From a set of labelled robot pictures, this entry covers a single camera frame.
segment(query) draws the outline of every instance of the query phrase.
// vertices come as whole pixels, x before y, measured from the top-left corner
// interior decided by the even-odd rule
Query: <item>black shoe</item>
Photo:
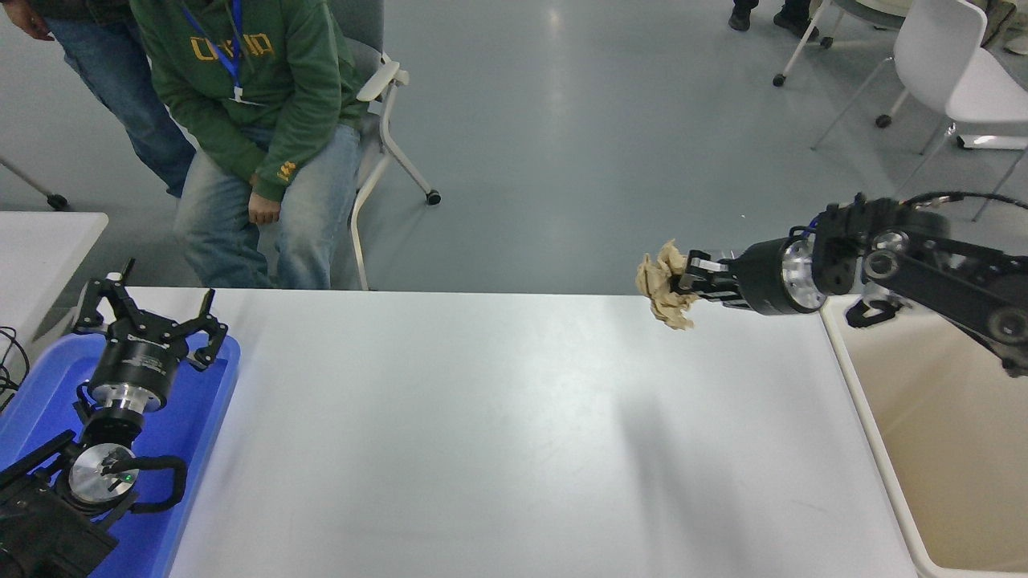
[[[803,35],[807,33],[807,27],[810,26],[810,21],[808,20],[807,22],[794,22],[785,19],[785,16],[781,15],[781,12],[778,12],[777,14],[774,15],[774,24],[792,32],[793,36],[796,36],[797,38],[803,38]],[[817,40],[817,35],[818,31],[817,27],[815,26],[814,30],[811,31],[810,33],[810,38],[807,38],[807,42],[813,42]]]
[[[736,12],[732,10],[732,15],[728,19],[728,26],[732,30],[745,32],[749,30],[749,12]]]

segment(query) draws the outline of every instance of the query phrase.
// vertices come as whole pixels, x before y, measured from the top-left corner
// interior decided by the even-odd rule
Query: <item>blue tray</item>
[[[207,345],[193,335],[190,349]],[[57,340],[32,368],[22,389],[0,416],[0,469],[65,430],[82,424],[72,408],[75,388],[93,375],[104,350],[103,335],[67,335]],[[119,544],[90,574],[95,578],[162,578],[171,571],[204,468],[235,388],[240,346],[226,337],[218,359],[204,372],[182,363],[168,406],[146,414],[143,433],[133,444],[137,456],[178,456],[189,465],[186,493],[171,510],[125,514],[112,528]],[[159,502],[171,493],[168,472],[143,472],[136,482],[141,502]]]

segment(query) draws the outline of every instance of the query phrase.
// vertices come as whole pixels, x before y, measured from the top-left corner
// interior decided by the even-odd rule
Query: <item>hoodie sleeve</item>
[[[167,9],[166,6],[175,9],[177,4],[132,0],[132,8],[153,69],[153,87],[160,100],[168,105],[172,117],[196,138],[205,153],[219,167],[249,181],[264,160],[265,153],[240,132],[220,103],[196,92],[179,73],[153,30],[154,23],[172,15],[155,13]]]
[[[336,26],[324,0],[283,2],[286,59],[295,89],[276,121],[254,192],[282,201],[286,187],[335,133],[342,106]]]

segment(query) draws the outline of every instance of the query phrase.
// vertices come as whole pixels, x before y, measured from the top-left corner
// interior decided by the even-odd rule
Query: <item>blue lanyard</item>
[[[199,23],[196,22],[195,17],[193,17],[192,12],[190,12],[189,9],[186,8],[184,4],[182,6],[182,13],[186,15],[186,20],[188,20],[189,24],[191,24],[192,27],[196,29],[196,32],[200,33],[204,36],[204,38],[207,39],[208,43],[211,45],[211,48],[214,49],[214,53],[218,57],[218,60],[221,62],[221,66],[225,67],[225,70],[227,70],[228,74],[231,75],[232,83],[235,85],[234,100],[240,101],[243,98],[243,86],[242,84],[240,84],[240,55],[243,52],[243,39],[240,38],[241,34],[240,31],[243,30],[242,0],[232,0],[232,21],[233,24],[235,25],[235,27],[232,29],[232,43],[233,43],[232,60],[228,60],[228,57],[225,56],[225,52],[222,51],[221,48],[219,48],[218,45],[214,43],[214,40],[211,40],[211,38],[207,35],[206,32],[204,32],[204,29],[200,28]]]

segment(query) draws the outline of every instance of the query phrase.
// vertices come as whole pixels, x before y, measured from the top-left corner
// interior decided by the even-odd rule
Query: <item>chair armrest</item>
[[[364,83],[364,86],[361,87],[361,92],[357,93],[357,100],[369,103],[377,99],[381,96],[386,86],[389,86],[389,83],[392,82],[400,72],[402,72],[400,70],[400,63],[396,61],[387,62],[381,66],[381,68],[378,69],[377,72],[374,73],[374,75],[371,76],[371,78],[368,78],[367,82]]]

